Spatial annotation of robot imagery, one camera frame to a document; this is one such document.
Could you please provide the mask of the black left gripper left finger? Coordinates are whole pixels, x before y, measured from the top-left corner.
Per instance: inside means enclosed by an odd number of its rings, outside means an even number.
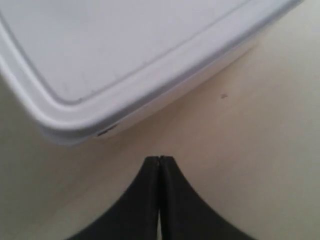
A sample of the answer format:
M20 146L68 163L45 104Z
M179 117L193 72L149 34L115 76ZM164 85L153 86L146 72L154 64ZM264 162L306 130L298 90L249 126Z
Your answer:
M71 240L156 240L159 158L147 157L121 197Z

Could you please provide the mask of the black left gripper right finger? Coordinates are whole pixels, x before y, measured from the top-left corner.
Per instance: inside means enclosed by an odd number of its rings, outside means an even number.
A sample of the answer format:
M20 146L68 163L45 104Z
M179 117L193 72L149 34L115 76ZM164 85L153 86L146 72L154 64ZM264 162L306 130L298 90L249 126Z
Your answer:
M251 240L194 190L171 156L159 158L159 213L163 240Z

